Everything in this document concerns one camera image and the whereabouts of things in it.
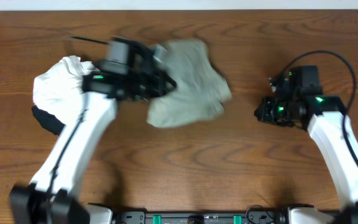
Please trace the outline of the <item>black garment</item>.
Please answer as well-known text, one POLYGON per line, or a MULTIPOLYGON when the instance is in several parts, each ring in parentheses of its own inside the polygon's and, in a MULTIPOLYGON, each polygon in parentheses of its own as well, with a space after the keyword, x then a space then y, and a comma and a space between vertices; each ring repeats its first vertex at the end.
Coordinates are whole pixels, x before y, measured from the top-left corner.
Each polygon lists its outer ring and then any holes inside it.
POLYGON ((41 127, 59 136, 65 125, 59 121, 54 115, 39 109, 36 105, 31 107, 33 117, 39 122, 41 127))

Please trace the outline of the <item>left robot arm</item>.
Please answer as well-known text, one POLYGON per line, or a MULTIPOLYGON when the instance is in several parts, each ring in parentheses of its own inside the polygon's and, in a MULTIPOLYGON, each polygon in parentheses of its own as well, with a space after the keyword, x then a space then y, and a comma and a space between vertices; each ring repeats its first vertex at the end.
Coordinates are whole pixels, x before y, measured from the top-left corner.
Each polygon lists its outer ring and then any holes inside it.
POLYGON ((82 205, 78 198, 89 161, 122 100, 164 96, 176 82, 163 68, 165 47, 113 38, 108 54, 83 76, 81 111, 64 127, 51 153, 30 184, 9 194, 14 223, 112 223, 113 210, 82 205))

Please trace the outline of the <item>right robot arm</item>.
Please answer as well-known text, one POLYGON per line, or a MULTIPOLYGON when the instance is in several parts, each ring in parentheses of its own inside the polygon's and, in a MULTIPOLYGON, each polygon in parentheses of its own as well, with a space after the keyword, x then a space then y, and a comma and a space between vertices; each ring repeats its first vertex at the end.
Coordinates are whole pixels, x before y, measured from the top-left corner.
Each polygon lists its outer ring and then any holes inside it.
POLYGON ((255 116, 281 127, 301 124, 323 155, 340 203, 337 215, 289 208, 286 223, 358 223, 358 142, 340 97, 323 95, 315 83, 304 87, 287 78, 272 78, 270 86, 273 96, 262 99, 255 116))

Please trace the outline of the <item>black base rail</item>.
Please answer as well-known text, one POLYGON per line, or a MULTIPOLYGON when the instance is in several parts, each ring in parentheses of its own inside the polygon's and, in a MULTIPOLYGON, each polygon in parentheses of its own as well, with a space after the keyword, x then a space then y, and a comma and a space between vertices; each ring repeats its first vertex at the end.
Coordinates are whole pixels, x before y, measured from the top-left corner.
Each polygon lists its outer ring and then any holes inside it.
POLYGON ((244 212, 148 212, 146 210, 115 211, 100 204, 87 204, 91 223, 105 224, 285 224, 281 211, 254 206, 244 212))

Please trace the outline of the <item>khaki green shorts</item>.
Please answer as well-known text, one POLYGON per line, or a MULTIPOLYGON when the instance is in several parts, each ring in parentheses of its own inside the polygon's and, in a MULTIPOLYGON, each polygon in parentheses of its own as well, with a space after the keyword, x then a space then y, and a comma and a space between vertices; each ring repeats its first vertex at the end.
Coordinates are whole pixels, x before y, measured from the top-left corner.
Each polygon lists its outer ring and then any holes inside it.
POLYGON ((149 104, 147 122, 156 128, 176 128, 212 120, 224 113, 232 98, 229 85, 209 61, 201 40, 169 40, 154 45, 155 59, 177 86, 149 104))

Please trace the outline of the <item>white crumpled garment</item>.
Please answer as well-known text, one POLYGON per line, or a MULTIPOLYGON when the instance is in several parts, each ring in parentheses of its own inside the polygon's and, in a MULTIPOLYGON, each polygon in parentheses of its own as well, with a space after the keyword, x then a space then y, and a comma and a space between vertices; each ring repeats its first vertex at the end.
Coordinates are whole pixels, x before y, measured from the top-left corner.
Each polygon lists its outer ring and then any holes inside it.
POLYGON ((47 72, 35 77, 34 105, 63 124, 75 122, 83 109, 83 76, 94 69, 92 62, 82 62, 78 56, 63 57, 47 72))

